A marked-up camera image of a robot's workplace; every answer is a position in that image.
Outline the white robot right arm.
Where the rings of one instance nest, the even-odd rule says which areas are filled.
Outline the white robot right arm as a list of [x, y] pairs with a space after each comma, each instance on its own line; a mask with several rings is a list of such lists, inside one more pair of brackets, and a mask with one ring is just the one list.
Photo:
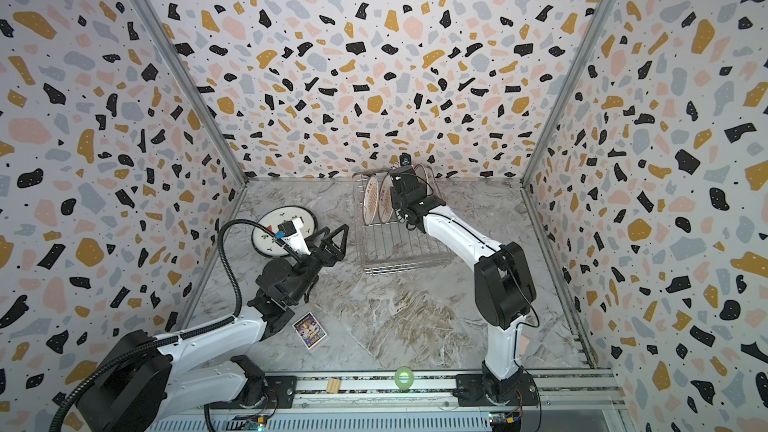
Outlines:
[[528, 321], [535, 312], [536, 289], [525, 252], [519, 244], [491, 239], [459, 218], [427, 179], [415, 172], [409, 154], [400, 156], [399, 166], [389, 177], [397, 217], [441, 242], [473, 272], [475, 305], [488, 325], [487, 351], [480, 390], [459, 396], [507, 404], [518, 397], [516, 389], [523, 380], [522, 329], [540, 325]]

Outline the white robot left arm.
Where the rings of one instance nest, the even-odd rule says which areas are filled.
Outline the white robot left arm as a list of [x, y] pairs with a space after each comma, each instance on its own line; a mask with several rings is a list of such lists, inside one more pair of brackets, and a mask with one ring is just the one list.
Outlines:
[[93, 431], [145, 431], [188, 409], [202, 409], [209, 420], [214, 404], [272, 409], [291, 404], [244, 351], [292, 324], [295, 306], [308, 301], [320, 271], [344, 259], [349, 227], [324, 227], [303, 237], [290, 222], [277, 231], [248, 224], [286, 253], [265, 265], [255, 297], [244, 301], [236, 288], [234, 310], [221, 319], [158, 336], [143, 330], [123, 336], [64, 399], [51, 430], [60, 430], [71, 407]]

